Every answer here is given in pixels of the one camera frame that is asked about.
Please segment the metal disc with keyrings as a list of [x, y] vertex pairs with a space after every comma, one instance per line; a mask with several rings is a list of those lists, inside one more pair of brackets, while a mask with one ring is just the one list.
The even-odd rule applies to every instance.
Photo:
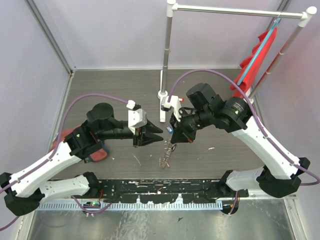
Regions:
[[164, 170], [165, 168], [169, 168], [170, 164], [170, 157], [172, 153], [175, 151], [177, 147], [177, 144], [172, 144], [171, 142], [168, 142], [167, 145], [164, 148], [164, 155], [159, 158], [159, 167]]

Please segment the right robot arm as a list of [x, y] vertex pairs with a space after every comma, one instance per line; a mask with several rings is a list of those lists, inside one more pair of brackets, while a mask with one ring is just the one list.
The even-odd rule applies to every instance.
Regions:
[[161, 102], [164, 111], [172, 111], [170, 125], [172, 144], [192, 143], [196, 132], [208, 126], [226, 131], [245, 143], [264, 163], [252, 170], [228, 170], [219, 181], [219, 191], [231, 197], [240, 190], [259, 190], [282, 198], [295, 193], [301, 186], [298, 167], [308, 169], [306, 157], [296, 157], [288, 152], [267, 130], [261, 130], [248, 103], [240, 97], [222, 100], [207, 83], [198, 83], [186, 93], [192, 107], [182, 107], [179, 97], [167, 96]]

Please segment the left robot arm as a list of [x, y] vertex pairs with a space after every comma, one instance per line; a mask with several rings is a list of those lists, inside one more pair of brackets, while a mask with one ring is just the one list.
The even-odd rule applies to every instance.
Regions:
[[65, 180], [52, 181], [51, 178], [101, 150], [106, 140], [131, 139], [137, 148], [161, 142], [162, 133], [162, 129], [148, 120], [140, 105], [128, 110], [127, 120], [117, 120], [109, 103], [98, 103], [87, 112], [86, 121], [57, 144], [56, 150], [17, 173], [0, 175], [0, 186], [6, 193], [5, 205], [19, 217], [45, 202], [63, 197], [95, 198], [101, 185], [93, 172]]

